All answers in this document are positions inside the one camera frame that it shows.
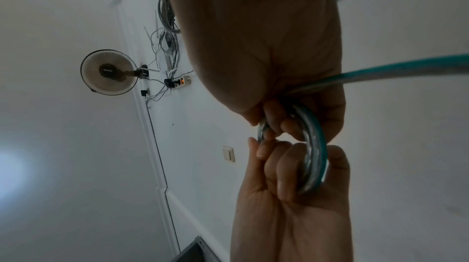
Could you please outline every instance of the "power strip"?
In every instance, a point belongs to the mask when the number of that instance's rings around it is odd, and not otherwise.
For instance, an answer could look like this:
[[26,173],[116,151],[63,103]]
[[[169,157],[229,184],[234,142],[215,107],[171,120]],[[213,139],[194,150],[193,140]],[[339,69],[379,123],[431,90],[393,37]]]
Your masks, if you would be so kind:
[[174,79],[173,82],[174,82],[173,90],[180,89],[182,87],[185,87],[191,84],[191,77],[188,75],[183,75],[177,79]]

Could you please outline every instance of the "wall-mounted fan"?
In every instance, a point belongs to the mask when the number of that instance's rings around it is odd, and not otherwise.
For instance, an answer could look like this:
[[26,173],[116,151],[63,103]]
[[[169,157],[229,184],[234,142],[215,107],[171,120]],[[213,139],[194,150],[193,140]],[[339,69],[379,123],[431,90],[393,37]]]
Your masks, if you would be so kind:
[[146,65],[137,68],[129,56],[119,51],[98,50],[85,57],[80,73],[91,91],[121,95],[130,91],[138,79],[147,78],[149,70],[153,69]]

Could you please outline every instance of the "light switch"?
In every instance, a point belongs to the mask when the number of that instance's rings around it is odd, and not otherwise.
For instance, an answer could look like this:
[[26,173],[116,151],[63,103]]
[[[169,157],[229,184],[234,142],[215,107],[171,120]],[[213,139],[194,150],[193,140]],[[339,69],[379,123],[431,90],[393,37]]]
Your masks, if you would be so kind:
[[223,157],[227,161],[235,161],[235,152],[232,147],[223,146]]

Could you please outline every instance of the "wall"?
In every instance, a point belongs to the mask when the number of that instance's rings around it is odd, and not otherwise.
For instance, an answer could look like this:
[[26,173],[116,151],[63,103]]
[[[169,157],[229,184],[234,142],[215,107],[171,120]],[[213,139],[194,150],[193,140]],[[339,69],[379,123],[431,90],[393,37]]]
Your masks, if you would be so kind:
[[[134,39],[144,35],[140,25],[150,20],[155,2],[123,1],[137,26],[129,32]],[[343,70],[469,52],[464,2],[342,0]],[[130,15],[144,7],[145,15]],[[138,50],[134,55],[145,57]],[[180,67],[180,73],[192,70],[184,50]],[[162,80],[158,73],[151,76]],[[160,88],[156,82],[149,86],[153,92]],[[346,86],[345,127],[334,143],[344,147],[352,165],[356,260],[469,258],[468,86],[467,77]],[[256,129],[211,97],[196,76],[190,87],[150,104],[181,248],[201,235],[228,260],[246,140]],[[234,148],[236,163],[223,159],[223,145]]]
[[0,261],[168,261],[134,96],[80,77],[125,51],[108,1],[0,2]]

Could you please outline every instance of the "skin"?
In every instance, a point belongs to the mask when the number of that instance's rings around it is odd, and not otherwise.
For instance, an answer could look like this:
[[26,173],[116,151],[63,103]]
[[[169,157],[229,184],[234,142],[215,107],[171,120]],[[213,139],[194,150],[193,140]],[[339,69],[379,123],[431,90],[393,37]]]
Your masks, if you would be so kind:
[[191,64],[211,94],[252,125],[265,116],[266,139],[302,139],[284,102],[301,101],[327,141],[343,126],[343,87],[282,97],[288,88],[341,73],[336,0],[171,0]]
[[350,168],[343,150],[328,146],[325,181],[313,192],[298,196],[304,144],[264,141],[259,147],[250,138],[249,148],[236,205],[231,261],[352,261]]

